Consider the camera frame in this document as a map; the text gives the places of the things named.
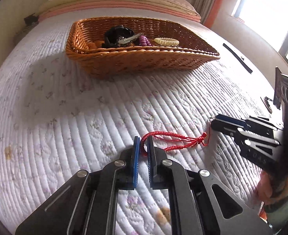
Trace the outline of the right light green forearm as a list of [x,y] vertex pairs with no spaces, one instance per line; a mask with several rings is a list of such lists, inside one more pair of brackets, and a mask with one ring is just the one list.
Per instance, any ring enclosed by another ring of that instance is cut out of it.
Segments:
[[288,196],[276,203],[265,205],[264,210],[273,232],[279,232],[288,222]]

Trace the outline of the right hand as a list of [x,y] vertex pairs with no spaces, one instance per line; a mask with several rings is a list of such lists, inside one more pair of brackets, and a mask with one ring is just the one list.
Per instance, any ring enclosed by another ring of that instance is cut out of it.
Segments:
[[257,194],[259,197],[259,200],[262,201],[265,205],[271,205],[274,204],[288,196],[288,177],[286,181],[284,182],[284,188],[280,195],[277,197],[274,197],[273,189],[270,181],[269,175],[262,171],[260,174],[260,181],[257,185]]

